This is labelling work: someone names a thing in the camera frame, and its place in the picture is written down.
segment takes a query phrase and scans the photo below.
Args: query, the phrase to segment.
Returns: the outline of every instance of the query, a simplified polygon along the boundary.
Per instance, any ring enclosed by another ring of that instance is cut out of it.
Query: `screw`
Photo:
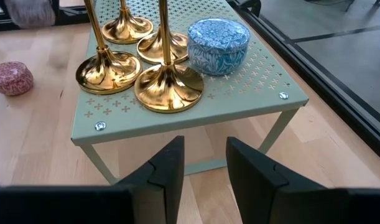
[[[279,93],[279,98],[281,98],[283,100],[288,100],[289,95],[286,92],[281,92],[281,93]]]
[[[98,121],[95,125],[96,131],[102,131],[107,127],[107,124],[104,121]]]

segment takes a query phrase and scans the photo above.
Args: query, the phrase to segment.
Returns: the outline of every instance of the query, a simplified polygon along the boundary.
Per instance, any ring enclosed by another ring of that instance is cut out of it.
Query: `decorative pattern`
[[[250,35],[244,25],[223,18],[201,19],[188,28],[188,38],[204,52],[212,54],[228,54],[246,49]]]
[[[89,98],[84,105],[87,108],[87,111],[82,115],[84,118],[92,118],[94,115],[100,118],[111,116],[113,113],[126,114],[132,112],[133,106],[144,109],[131,91]]]
[[[21,62],[0,64],[0,93],[16,96],[30,90],[34,78],[28,68]]]
[[[213,18],[192,24],[188,37],[188,57],[193,67],[208,75],[222,76],[243,63],[250,33],[238,22]]]

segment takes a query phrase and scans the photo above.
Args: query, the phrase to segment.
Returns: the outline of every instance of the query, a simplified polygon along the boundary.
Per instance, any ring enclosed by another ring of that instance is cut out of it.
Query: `gold candlestick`
[[[123,91],[131,87],[140,75],[140,61],[126,52],[112,52],[105,45],[93,0],[84,0],[84,2],[98,46],[96,55],[78,67],[76,80],[80,87],[89,93],[105,95]]]
[[[137,44],[137,52],[141,59],[148,63],[160,64],[164,62],[164,54],[162,53],[162,31],[161,25],[158,27],[158,31],[149,34],[139,41]],[[186,35],[171,33],[169,27],[165,27],[167,33],[169,34],[169,45],[170,45],[170,58],[176,62],[183,62],[188,58],[187,53],[187,43],[188,38]]]
[[[148,19],[133,17],[125,0],[121,0],[119,17],[103,27],[104,38],[115,44],[131,44],[149,35],[154,26]]]
[[[167,0],[159,0],[163,61],[144,72],[134,84],[137,99],[148,109],[176,113],[189,109],[201,98],[203,80],[199,73],[172,60]]]

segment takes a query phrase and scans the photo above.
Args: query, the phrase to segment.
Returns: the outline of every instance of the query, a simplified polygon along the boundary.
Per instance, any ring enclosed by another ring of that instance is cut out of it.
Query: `cross-shaped cutout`
[[[102,108],[103,107],[103,105],[101,105],[101,104],[97,104],[96,106],[95,106],[95,108],[97,109],[97,110],[100,110],[100,108]]]
[[[215,95],[213,95],[213,94],[209,93],[209,95],[208,95],[207,97],[208,97],[208,98],[210,98],[211,100],[213,100],[213,99],[214,99],[214,97],[215,97]]]
[[[123,96],[121,96],[124,100],[126,100],[127,98],[129,98],[129,95],[127,93],[124,93]]]
[[[87,118],[90,118],[91,115],[93,115],[93,113],[90,112],[90,111],[88,111],[87,113],[85,113],[85,116],[86,116]]]
[[[91,105],[91,104],[94,103],[94,102],[95,102],[95,100],[92,99],[92,98],[90,98],[88,101],[86,101],[86,103],[88,103],[89,105]]]
[[[136,105],[137,100],[136,100],[135,98],[133,98],[130,102],[131,102],[133,105]]]
[[[113,106],[118,107],[120,104],[121,102],[118,102],[118,100],[116,100],[115,103],[113,103]]]
[[[107,96],[106,98],[104,98],[104,101],[109,102],[110,100],[112,100],[112,97],[110,97],[110,96]]]
[[[125,105],[125,107],[122,108],[121,110],[124,111],[125,113],[127,113],[127,111],[130,110],[130,107]]]
[[[105,109],[104,111],[103,111],[103,113],[105,114],[105,115],[109,115],[110,113],[112,112],[112,110],[110,110],[110,109]]]

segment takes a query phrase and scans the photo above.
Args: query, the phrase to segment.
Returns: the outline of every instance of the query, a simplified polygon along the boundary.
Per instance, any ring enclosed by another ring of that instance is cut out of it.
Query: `wooden floor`
[[[0,95],[0,182],[106,184],[70,140],[79,93],[74,74],[85,59],[90,25],[0,32],[0,63],[24,62],[35,87]],[[268,156],[327,187],[380,187],[380,158],[283,61],[310,102],[296,114]],[[124,177],[174,136],[186,137],[186,157],[224,154],[225,138],[258,147],[278,114],[96,145]],[[179,223],[241,223],[226,169],[184,179]]]
[[[84,6],[83,0],[60,0],[60,6]]]

